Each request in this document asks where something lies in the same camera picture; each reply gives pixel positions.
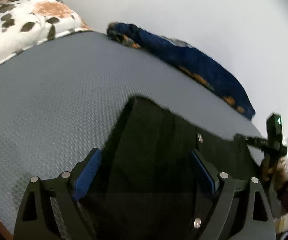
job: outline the navy blue cloth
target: navy blue cloth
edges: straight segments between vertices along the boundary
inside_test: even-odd
[[[128,47],[144,48],[185,72],[251,120],[255,115],[239,81],[212,58],[184,41],[149,33],[134,24],[110,23],[107,35]]]
[[[85,197],[86,193],[93,182],[93,179],[102,163],[101,150],[97,149],[90,158],[85,168],[74,182],[73,199],[79,201],[80,198]]]

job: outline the dark fabric strap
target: dark fabric strap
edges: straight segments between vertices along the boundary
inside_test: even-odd
[[[203,142],[198,141],[198,134]],[[225,141],[145,98],[126,105],[103,149],[103,161],[82,199],[106,239],[191,239],[201,209],[189,152],[237,179],[256,175],[247,147]]]

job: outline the black metal bracket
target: black metal bracket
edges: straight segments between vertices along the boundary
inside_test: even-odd
[[[210,219],[202,230],[202,234],[197,239],[199,240],[222,240],[229,237],[232,221],[229,221],[229,215],[232,207],[232,203],[235,197],[240,195],[241,192],[247,194],[247,204],[245,208],[245,214],[241,218],[243,220],[242,228],[229,238],[229,240],[275,240],[275,228],[271,210],[269,207],[268,200],[266,198],[263,187],[260,181],[256,177],[252,177],[249,181],[238,180],[232,178],[225,172],[219,173],[216,168],[209,163],[205,162],[202,155],[197,149],[191,151],[191,155],[195,155],[202,163],[202,168],[197,163],[197,167],[193,169],[195,174],[199,176],[197,179],[199,185],[209,183],[204,180],[205,175],[203,172],[207,172],[211,180],[211,184],[215,183],[216,180],[220,181],[221,186],[216,190],[217,199],[214,200],[215,208],[212,213],[209,214]],[[209,189],[210,186],[206,187],[203,185],[201,189]]]
[[[55,179],[41,180],[35,176],[30,180],[17,214],[14,240],[62,239],[52,211],[51,197],[57,199],[72,240],[95,239],[72,194],[74,182],[97,150],[93,148],[85,160],[77,163],[71,172],[65,171]]]
[[[276,169],[278,160],[287,154],[287,147],[282,144],[282,118],[271,114],[266,120],[267,139],[245,137],[246,143],[264,152],[266,168]]]

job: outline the black clamp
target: black clamp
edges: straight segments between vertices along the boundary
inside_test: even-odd
[[[52,211],[51,197],[57,199],[72,240],[95,239],[76,202],[86,195],[100,164],[101,151],[93,148],[71,172],[65,171],[55,179],[32,177],[17,214],[14,240],[62,239]]]
[[[278,161],[287,154],[287,147],[282,144],[282,119],[278,114],[271,114],[266,120],[267,139],[259,137],[244,137],[247,145],[253,146],[264,152],[265,158],[262,162],[262,170],[272,172],[268,180],[262,180],[264,188],[269,188],[273,174],[277,168]]]
[[[198,230],[201,232],[196,239],[276,239],[269,203],[256,177],[245,181],[234,179],[225,172],[219,173],[197,149],[192,150],[190,156],[195,178],[204,196],[215,204],[208,223],[203,226],[199,222]],[[238,210],[232,208],[233,200],[241,203]]]

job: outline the blue fabric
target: blue fabric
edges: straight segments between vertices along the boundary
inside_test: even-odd
[[[79,201],[85,197],[93,179],[102,163],[101,150],[97,150],[86,164],[80,176],[74,182],[73,199]]]
[[[202,190],[202,193],[205,194],[207,198],[215,198],[217,196],[215,182],[193,150],[190,152],[190,154],[193,158],[191,165],[193,166],[195,178],[200,186],[200,189]]]
[[[147,49],[194,78],[247,119],[251,120],[255,115],[255,110],[239,81],[212,58],[186,42],[160,37],[134,24],[124,23],[109,24],[107,35],[128,47]]]

